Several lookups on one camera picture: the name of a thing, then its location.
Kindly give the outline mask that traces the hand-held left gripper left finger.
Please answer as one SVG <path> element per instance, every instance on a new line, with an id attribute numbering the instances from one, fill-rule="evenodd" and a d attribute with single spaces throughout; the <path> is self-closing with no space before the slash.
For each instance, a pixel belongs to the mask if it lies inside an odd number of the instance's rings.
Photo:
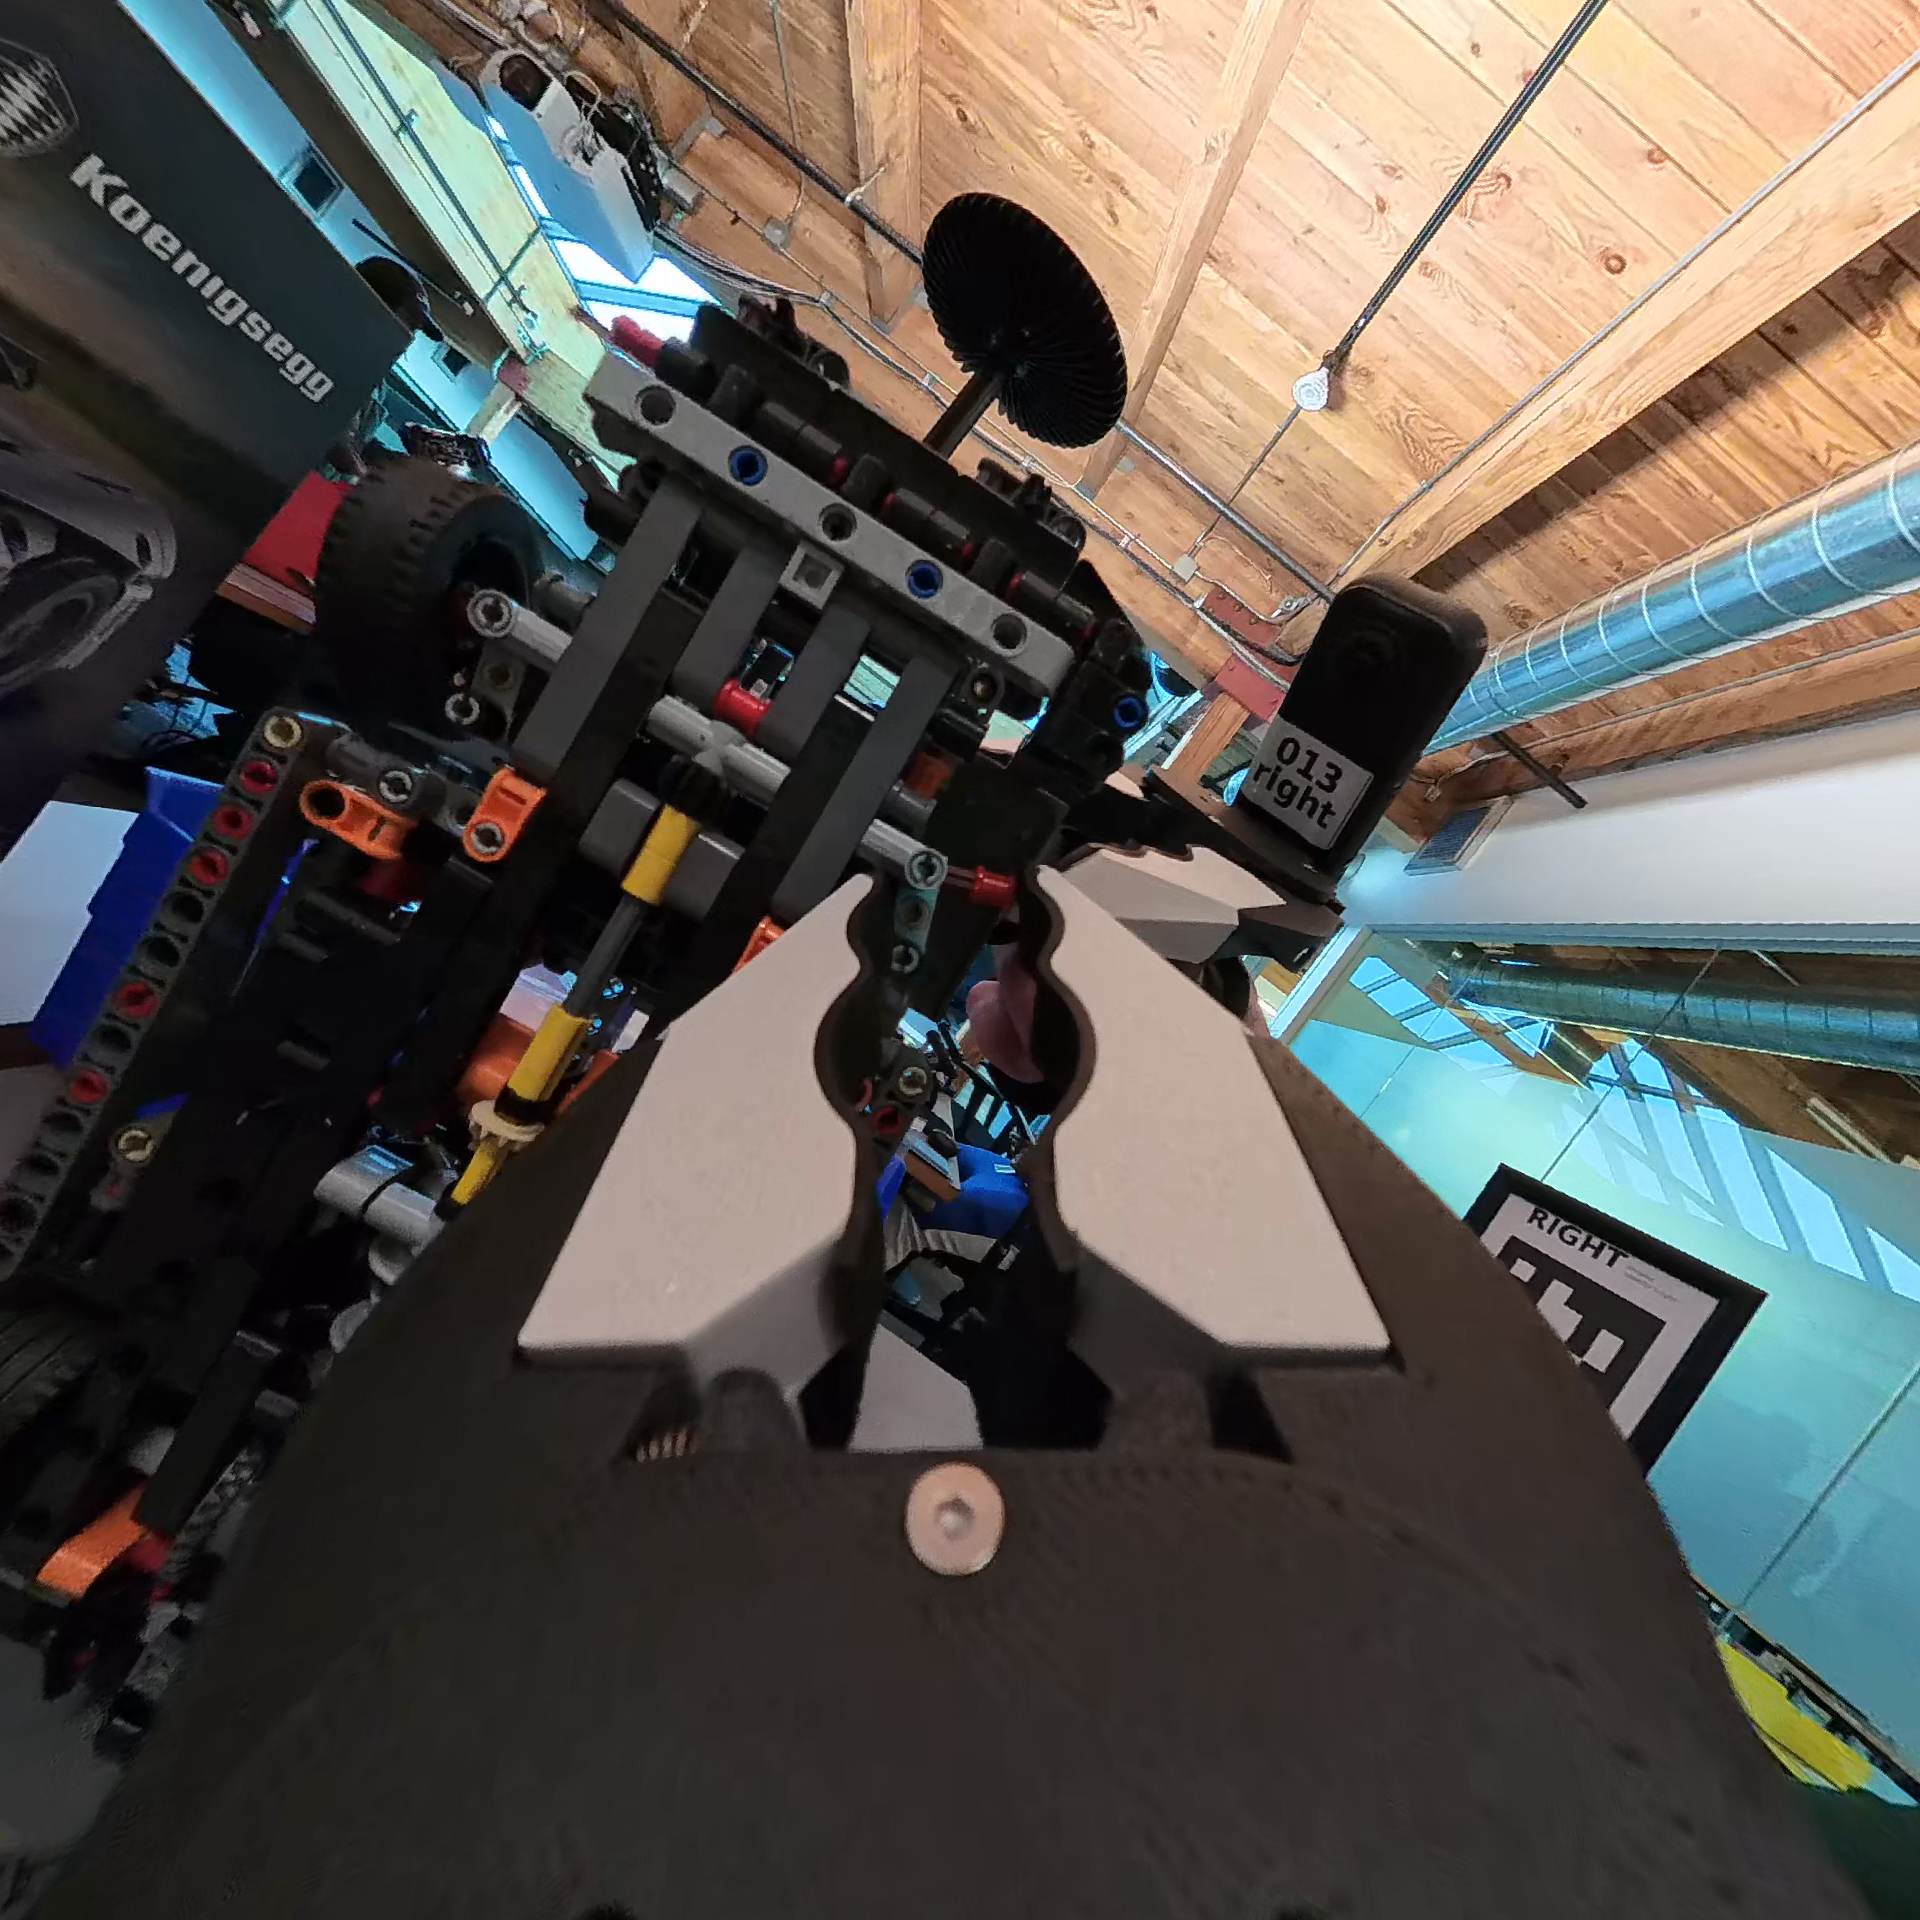
<path id="1" fill-rule="evenodd" d="M 881 1148 L 862 1116 L 884 1043 L 868 951 L 893 901 L 854 876 L 675 1021 L 516 1338 L 535 1369 L 773 1382 L 817 1442 L 851 1442 L 884 1296 Z"/>

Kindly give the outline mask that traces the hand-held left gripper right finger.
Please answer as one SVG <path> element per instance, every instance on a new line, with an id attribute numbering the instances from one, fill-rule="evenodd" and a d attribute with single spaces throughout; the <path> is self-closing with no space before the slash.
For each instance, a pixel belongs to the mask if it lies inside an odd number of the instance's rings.
<path id="1" fill-rule="evenodd" d="M 1071 1343 L 1110 1388 L 1371 1364 L 1389 1332 L 1244 1021 L 1069 882 L 1032 871 L 1035 970 L 1072 1022 L 1041 1219 Z"/>

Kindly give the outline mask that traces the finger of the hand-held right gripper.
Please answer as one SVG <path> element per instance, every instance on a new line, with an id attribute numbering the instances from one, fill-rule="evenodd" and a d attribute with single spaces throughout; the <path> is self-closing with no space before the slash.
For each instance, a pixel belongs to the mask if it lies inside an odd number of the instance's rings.
<path id="1" fill-rule="evenodd" d="M 1298 968 L 1285 897 L 1221 853 L 1083 853 L 1069 884 L 1189 976 L 1248 954 Z"/>

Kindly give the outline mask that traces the lego car chassis model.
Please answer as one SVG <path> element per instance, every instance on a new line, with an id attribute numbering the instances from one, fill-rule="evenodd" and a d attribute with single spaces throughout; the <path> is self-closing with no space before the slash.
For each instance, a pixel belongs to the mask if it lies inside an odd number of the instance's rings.
<path id="1" fill-rule="evenodd" d="M 659 1021 L 877 874 L 940 1017 L 1116 773 L 1143 640 L 1041 477 L 956 471 L 786 301 L 588 384 L 594 589 L 404 434 L 4 1183 L 4 1634 L 138 1751 L 285 1430 L 417 1253 Z"/>

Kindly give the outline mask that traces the dark lego set box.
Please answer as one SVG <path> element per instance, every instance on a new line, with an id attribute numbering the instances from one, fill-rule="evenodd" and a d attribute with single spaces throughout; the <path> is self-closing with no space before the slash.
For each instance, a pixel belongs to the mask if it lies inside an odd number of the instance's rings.
<path id="1" fill-rule="evenodd" d="M 412 335 L 123 5 L 2 59 L 12 851 Z"/>

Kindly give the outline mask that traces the person's right hand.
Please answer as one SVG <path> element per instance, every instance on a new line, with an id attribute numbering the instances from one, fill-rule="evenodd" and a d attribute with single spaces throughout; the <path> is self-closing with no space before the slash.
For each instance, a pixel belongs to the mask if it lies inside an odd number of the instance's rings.
<path id="1" fill-rule="evenodd" d="M 1041 985 L 1019 960 L 969 993 L 969 1032 L 981 1060 L 998 1077 L 1039 1084 L 1045 1072 L 1035 1059 L 1035 1029 Z"/>

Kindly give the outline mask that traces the framed marker sign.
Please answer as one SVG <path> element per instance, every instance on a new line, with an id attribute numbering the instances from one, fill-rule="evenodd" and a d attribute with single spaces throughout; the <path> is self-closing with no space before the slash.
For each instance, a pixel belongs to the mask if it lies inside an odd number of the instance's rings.
<path id="1" fill-rule="evenodd" d="M 1767 1303 L 1762 1289 L 1506 1164 L 1464 1223 L 1597 1387 L 1645 1473 Z"/>

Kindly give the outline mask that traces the blue plastic bin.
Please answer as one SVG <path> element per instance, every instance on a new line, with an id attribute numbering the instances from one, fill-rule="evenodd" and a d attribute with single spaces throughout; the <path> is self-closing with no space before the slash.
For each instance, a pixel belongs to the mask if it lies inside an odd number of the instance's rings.
<path id="1" fill-rule="evenodd" d="M 87 923 L 30 1024 L 30 1038 L 50 1064 L 75 1064 L 117 976 L 222 795 L 212 780 L 149 769 L 143 811 L 89 901 Z"/>

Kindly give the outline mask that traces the red bag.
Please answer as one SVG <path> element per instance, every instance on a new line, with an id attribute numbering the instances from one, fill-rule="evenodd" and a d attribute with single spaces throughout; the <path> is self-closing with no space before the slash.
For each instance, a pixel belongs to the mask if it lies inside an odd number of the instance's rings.
<path id="1" fill-rule="evenodd" d="M 310 597 L 318 584 L 324 540 L 352 481 L 310 472 L 245 552 L 245 567 L 279 587 Z"/>

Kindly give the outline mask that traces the yellow table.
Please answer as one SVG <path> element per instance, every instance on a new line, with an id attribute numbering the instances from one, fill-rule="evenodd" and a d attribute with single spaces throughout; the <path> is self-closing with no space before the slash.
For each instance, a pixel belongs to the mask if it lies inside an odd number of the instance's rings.
<path id="1" fill-rule="evenodd" d="M 1834 1795 L 1870 1789 L 1874 1766 L 1866 1755 L 1796 1706 L 1786 1684 L 1741 1647 L 1720 1640 L 1717 1653 L 1743 1713 L 1792 1780 Z"/>

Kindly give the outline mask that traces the white ceiling projector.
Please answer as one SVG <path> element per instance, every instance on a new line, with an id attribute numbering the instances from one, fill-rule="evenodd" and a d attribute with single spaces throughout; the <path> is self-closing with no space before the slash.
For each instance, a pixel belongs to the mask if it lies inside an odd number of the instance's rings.
<path id="1" fill-rule="evenodd" d="M 655 260 L 661 178 L 650 134 L 526 53 L 494 53 L 479 92 L 539 210 L 594 252 L 604 280 L 638 285 Z"/>

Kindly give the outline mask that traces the grey wall vent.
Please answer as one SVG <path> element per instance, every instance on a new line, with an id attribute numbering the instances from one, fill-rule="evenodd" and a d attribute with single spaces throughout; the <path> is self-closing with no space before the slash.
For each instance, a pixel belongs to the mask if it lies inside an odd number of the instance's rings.
<path id="1" fill-rule="evenodd" d="M 1429 841 L 1404 860 L 1407 876 L 1461 873 L 1476 860 L 1492 835 L 1505 824 L 1516 796 L 1502 795 L 1457 811 Z"/>

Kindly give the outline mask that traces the silver ventilation duct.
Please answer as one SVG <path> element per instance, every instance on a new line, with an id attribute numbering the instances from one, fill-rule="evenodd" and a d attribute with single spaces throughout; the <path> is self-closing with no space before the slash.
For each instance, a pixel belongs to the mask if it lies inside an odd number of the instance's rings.
<path id="1" fill-rule="evenodd" d="M 1907 445 L 1491 649 L 1435 754 L 1916 591 Z"/>

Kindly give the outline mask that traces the grey ventilation duct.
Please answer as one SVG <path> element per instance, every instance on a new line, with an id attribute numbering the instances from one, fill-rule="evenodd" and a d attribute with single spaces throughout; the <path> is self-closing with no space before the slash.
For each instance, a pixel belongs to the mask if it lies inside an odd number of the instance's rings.
<path id="1" fill-rule="evenodd" d="M 1745 982 L 1702 968 L 1645 973 L 1525 965 L 1486 954 L 1441 958 L 1454 1002 L 1634 1038 L 1708 1045 L 1778 1059 L 1916 1075 L 1914 990 Z"/>

